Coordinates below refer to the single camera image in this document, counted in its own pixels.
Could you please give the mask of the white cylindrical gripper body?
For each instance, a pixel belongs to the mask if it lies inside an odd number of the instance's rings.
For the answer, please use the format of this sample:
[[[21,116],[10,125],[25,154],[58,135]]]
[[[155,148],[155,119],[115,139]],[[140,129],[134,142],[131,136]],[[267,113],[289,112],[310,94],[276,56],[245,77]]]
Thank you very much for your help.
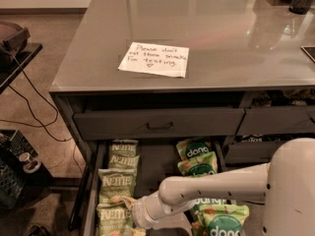
[[[189,210],[195,205],[195,201],[182,202],[179,205],[168,205],[154,192],[149,196],[143,196],[136,200],[132,207],[132,218],[137,226],[145,229],[154,228],[165,218],[177,215]]]

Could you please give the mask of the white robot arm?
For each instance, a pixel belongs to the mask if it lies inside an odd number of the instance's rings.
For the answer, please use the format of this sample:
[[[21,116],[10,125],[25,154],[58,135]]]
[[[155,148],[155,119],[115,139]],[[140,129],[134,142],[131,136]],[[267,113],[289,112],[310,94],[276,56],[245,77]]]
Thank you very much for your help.
[[[198,198],[263,201],[262,236],[315,236],[315,140],[291,140],[268,163],[203,177],[168,177],[132,204],[132,219],[151,229]]]

